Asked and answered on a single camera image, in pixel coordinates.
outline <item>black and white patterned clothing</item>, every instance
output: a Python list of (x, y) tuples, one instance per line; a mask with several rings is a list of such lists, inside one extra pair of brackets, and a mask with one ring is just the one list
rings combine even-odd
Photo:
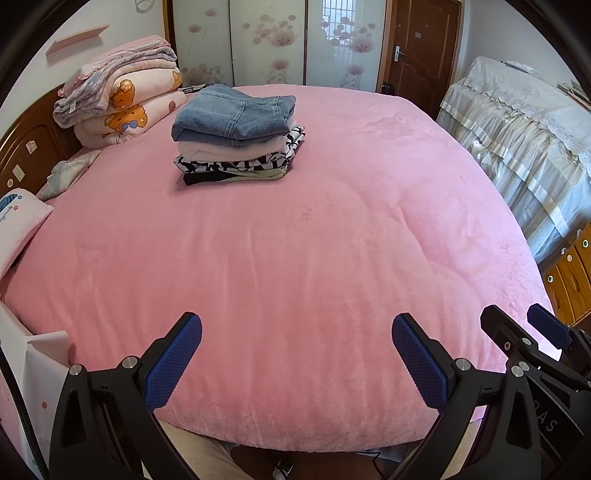
[(201, 162), (188, 160), (182, 155), (174, 159), (174, 164), (184, 173), (204, 173), (210, 171), (225, 171), (228, 173), (240, 171), (261, 171), (287, 168), (291, 159), (296, 155), (297, 147), (302, 143), (306, 134), (304, 127), (296, 125), (285, 137), (285, 147), (282, 151), (269, 153), (253, 160), (230, 162)]

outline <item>stack of folded clothes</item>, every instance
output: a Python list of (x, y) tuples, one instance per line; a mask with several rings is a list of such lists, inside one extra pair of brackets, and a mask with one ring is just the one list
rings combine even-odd
[(101, 148), (141, 135), (186, 101), (170, 44), (154, 36), (84, 65), (58, 91), (53, 118), (80, 143)]
[(211, 85), (179, 111), (174, 164), (187, 185), (204, 181), (276, 180), (304, 139), (293, 119), (294, 96), (255, 98)]

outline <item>blue gripper pad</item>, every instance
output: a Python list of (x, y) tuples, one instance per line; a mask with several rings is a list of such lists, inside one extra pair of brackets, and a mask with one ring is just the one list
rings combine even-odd
[(432, 340), (410, 314), (403, 313), (392, 324), (392, 341), (427, 407), (436, 408), (441, 413), (447, 406), (453, 387), (449, 388), (448, 375), (425, 345)]
[(166, 405), (201, 343), (202, 333), (199, 317), (187, 312), (164, 339), (156, 340), (144, 354), (142, 363), (146, 365), (153, 358), (153, 367), (145, 373), (144, 386), (144, 401), (150, 411)]
[(570, 329), (542, 305), (536, 303), (529, 308), (527, 321), (557, 349), (566, 350), (572, 345)]

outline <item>wardrobe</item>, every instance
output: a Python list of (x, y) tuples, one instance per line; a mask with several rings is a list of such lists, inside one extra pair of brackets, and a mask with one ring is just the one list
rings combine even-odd
[(386, 0), (173, 0), (183, 85), (376, 91)]

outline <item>pink blanket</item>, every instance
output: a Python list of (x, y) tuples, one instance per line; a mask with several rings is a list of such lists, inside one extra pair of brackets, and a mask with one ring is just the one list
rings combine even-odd
[(157, 414), (219, 439), (285, 450), (416, 440), (425, 407), (392, 345), (410, 312), (454, 357), (505, 371), (480, 330), (496, 303), (551, 308), (515, 219), (452, 137), (401, 98), (296, 95), (306, 141), (272, 182), (186, 187), (174, 114), (107, 147), (1, 285), (34, 333), (66, 329), (89, 369), (139, 355), (186, 311), (203, 341)]

